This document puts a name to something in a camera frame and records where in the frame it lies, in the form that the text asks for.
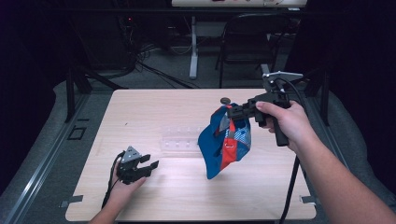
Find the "cable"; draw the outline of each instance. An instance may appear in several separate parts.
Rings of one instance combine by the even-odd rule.
[[[114,184],[112,183],[113,182],[114,168],[116,166],[117,160],[119,158],[121,158],[124,154],[125,154],[125,151],[121,152],[119,155],[117,155],[116,159],[113,161],[113,165],[111,166],[111,169],[110,169],[110,179],[108,180],[107,192],[106,192],[105,198],[103,199],[103,202],[102,202],[102,208],[105,207],[105,205],[106,205],[106,203],[108,201],[108,198],[110,197],[111,190],[113,190],[114,186],[119,181],[117,179],[117,181],[114,182]]]
[[[171,80],[171,81],[174,81],[174,82],[176,82],[178,85],[183,86],[183,87],[185,87],[185,88],[187,88],[187,89],[194,89],[194,87],[200,89],[200,87],[198,87],[198,86],[195,85],[194,83],[191,83],[191,82],[188,82],[188,81],[184,81],[184,80],[179,79],[179,78],[176,78],[176,77],[169,76],[169,75],[165,74],[164,72],[159,71],[159,70],[157,70],[157,69],[155,69],[155,68],[152,68],[152,67],[150,67],[150,66],[148,66],[148,65],[146,65],[146,64],[144,64],[144,63],[142,63],[142,62],[137,61],[136,63],[138,63],[139,65],[141,65],[142,68],[143,68],[144,70],[149,71],[149,72],[151,72],[151,73],[154,73],[154,74],[160,76],[161,78],[164,77],[164,78],[167,78],[167,79],[169,79],[169,80]]]
[[[275,79],[275,81],[277,81],[277,80],[284,81],[285,83],[287,83],[288,85],[290,85],[293,88],[293,90],[297,94],[297,97],[298,97],[298,99],[300,101],[300,105],[303,107],[305,114],[308,116],[308,114],[306,113],[305,102],[304,102],[303,97],[301,96],[301,94],[298,92],[297,88],[290,81],[288,81],[288,80],[286,80],[284,78],[277,77]],[[293,170],[291,172],[291,179],[290,179],[290,183],[289,183],[288,194],[286,196],[285,207],[283,209],[282,216],[280,217],[279,224],[283,224],[285,222],[286,215],[289,212],[291,195],[293,193],[294,184],[295,184],[295,180],[296,180],[296,177],[297,177],[297,172],[298,172],[299,166],[300,166],[300,159],[296,156],[295,159],[294,159]]]

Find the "red strap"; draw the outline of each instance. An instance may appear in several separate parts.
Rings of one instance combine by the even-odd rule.
[[[233,139],[234,134],[235,134],[235,125],[233,124],[233,120],[230,119],[229,137],[224,138],[224,143],[222,146],[222,160],[221,160],[220,170],[227,167],[231,162],[236,161],[237,141]]]

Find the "human hand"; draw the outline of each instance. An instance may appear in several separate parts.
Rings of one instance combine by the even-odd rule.
[[[317,138],[303,107],[297,102],[290,101],[290,107],[287,109],[267,102],[257,102],[256,107],[262,113],[277,118],[280,129],[289,138],[291,150],[296,151],[305,141]],[[270,133],[274,133],[273,120],[268,119],[264,128],[268,128]]]
[[[121,183],[117,177],[118,166],[119,162],[117,162],[115,166],[116,168],[113,172],[112,184],[114,187],[110,192],[110,197],[106,205],[111,204],[111,206],[115,206],[121,210],[129,201],[131,201],[132,195],[145,183],[146,178],[142,177],[129,185]]]

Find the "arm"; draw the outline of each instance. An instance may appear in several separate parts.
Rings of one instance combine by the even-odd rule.
[[[140,188],[145,181],[146,178],[142,177],[130,185],[125,185],[117,179],[115,169],[113,173],[113,183],[115,183],[115,185],[110,192],[110,197],[105,207],[90,221],[90,223],[114,223],[120,211],[131,201],[134,192]]]
[[[319,140],[303,108],[296,102],[283,109],[258,102],[257,108],[278,119],[289,148],[300,159],[332,223],[396,223],[396,215]],[[271,133],[274,132],[268,120]]]

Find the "desk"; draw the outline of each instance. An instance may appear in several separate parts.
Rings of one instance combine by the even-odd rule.
[[[307,0],[172,0],[172,7],[305,7]],[[191,21],[191,65],[190,78],[197,78],[198,49],[196,42],[195,17]]]
[[[197,146],[200,131],[220,106],[221,97],[238,104],[263,90],[121,90],[114,91],[93,142],[74,196],[69,221],[86,221],[101,209],[109,171],[128,146],[150,154],[159,166],[118,216],[118,221],[207,221],[280,219],[295,154],[277,147],[273,134],[254,120],[250,152],[218,176],[206,179]],[[310,219],[312,204],[300,196],[309,190],[301,172],[287,219]]]

